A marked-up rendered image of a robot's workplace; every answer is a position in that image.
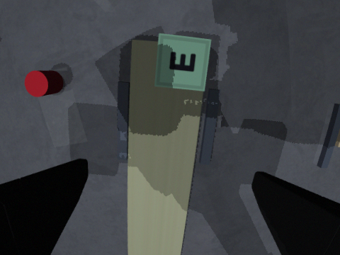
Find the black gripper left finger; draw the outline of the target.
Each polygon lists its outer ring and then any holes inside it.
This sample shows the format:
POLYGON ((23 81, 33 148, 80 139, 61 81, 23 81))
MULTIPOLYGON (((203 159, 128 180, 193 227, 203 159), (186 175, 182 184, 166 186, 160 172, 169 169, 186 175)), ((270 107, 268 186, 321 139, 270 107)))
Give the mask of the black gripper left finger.
POLYGON ((0 184, 0 255, 50 255, 88 175, 79 158, 0 184))

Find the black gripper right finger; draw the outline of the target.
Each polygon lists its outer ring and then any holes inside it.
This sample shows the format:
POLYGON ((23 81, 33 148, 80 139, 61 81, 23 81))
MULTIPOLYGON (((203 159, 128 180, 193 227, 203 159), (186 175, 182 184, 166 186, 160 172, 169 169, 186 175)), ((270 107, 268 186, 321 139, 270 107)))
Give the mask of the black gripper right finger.
POLYGON ((266 172, 252 192, 281 255, 340 255, 340 204, 266 172))

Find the red cylinder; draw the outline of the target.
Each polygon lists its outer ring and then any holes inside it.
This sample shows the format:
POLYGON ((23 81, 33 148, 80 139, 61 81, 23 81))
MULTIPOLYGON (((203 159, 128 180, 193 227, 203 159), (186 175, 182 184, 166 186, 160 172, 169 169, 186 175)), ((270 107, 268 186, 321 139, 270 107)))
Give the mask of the red cylinder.
POLYGON ((31 71, 26 75, 25 88, 31 96, 50 96, 62 90, 63 78, 55 71, 31 71))

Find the green labelled cube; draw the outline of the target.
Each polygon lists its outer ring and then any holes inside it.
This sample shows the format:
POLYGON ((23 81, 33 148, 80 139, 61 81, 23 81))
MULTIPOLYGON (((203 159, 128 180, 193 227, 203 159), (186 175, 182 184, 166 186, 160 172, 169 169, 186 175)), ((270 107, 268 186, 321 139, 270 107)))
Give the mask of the green labelled cube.
POLYGON ((159 33, 155 87, 204 91, 211 39, 159 33))

